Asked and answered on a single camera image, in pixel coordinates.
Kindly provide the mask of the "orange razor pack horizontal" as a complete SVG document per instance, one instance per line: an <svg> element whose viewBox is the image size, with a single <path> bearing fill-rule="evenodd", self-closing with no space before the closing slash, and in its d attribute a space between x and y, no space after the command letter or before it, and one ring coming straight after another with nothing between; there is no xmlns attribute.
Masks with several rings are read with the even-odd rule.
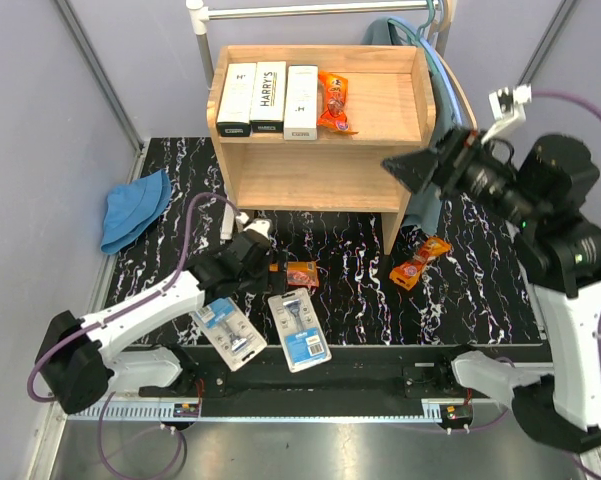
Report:
<svg viewBox="0 0 601 480"><path fill-rule="evenodd" d="M287 262L282 267L279 267L277 263L272 263L269 266L269 271L277 273L279 271L286 271L286 284L289 286L298 287L318 287L319 286L319 275L317 265L314 261L308 262Z"/></svg>

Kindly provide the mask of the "orange razor pack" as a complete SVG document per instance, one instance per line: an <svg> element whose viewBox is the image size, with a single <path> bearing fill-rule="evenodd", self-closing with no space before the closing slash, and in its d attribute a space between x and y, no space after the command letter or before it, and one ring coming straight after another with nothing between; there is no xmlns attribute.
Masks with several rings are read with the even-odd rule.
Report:
<svg viewBox="0 0 601 480"><path fill-rule="evenodd" d="M391 270L389 279L394 284L409 291L418 283L427 265L450 252L451 249L452 246L441 238L430 237L419 247L410 260Z"/></svg>
<svg viewBox="0 0 601 480"><path fill-rule="evenodd" d="M323 111L317 119L317 126L340 134L356 135L346 115L348 80L335 73L319 71L318 81L322 87Z"/></svg>

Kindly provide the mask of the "white Harry's razor box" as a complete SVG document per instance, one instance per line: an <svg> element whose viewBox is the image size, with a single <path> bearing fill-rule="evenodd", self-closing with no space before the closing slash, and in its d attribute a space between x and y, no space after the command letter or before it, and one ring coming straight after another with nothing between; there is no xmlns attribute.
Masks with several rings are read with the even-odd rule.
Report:
<svg viewBox="0 0 601 480"><path fill-rule="evenodd" d="M253 134L281 133L284 124L287 63L258 62L250 109Z"/></svg>

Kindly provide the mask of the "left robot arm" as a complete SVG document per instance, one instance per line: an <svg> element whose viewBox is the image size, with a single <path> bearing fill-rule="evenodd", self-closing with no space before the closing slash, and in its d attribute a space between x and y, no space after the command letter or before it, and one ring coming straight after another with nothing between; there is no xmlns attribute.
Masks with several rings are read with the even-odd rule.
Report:
<svg viewBox="0 0 601 480"><path fill-rule="evenodd" d="M164 280L104 310L49 322L27 380L31 399L56 402L69 415L98 402L122 377L127 347L171 320L236 293L267 290L271 224L256 220L228 243L178 263Z"/></svg>

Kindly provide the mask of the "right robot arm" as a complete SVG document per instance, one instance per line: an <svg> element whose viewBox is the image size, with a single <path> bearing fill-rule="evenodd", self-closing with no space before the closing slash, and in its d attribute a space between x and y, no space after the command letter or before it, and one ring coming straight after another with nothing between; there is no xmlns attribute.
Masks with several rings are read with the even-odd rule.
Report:
<svg viewBox="0 0 601 480"><path fill-rule="evenodd" d="M587 146L563 134L541 136L520 167L499 160L496 146L482 131L455 127L382 166L410 192L465 195L516 228L553 369L540 374L461 346L438 362L434 384L450 397L477 391L534 441L583 454L601 446L601 228L581 212L599 170Z"/></svg>

